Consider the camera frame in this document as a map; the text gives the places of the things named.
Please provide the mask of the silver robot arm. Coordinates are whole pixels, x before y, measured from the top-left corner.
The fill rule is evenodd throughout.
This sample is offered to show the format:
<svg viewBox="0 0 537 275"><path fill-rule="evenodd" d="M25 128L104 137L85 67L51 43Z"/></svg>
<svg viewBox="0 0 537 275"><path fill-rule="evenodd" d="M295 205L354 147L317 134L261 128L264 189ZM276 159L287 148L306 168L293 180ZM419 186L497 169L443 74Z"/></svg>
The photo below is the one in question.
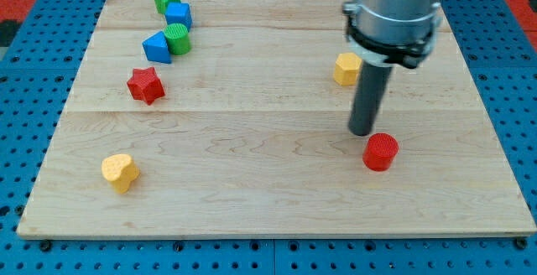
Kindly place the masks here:
<svg viewBox="0 0 537 275"><path fill-rule="evenodd" d="M346 39L363 61L415 69L435 46L441 0L349 0Z"/></svg>

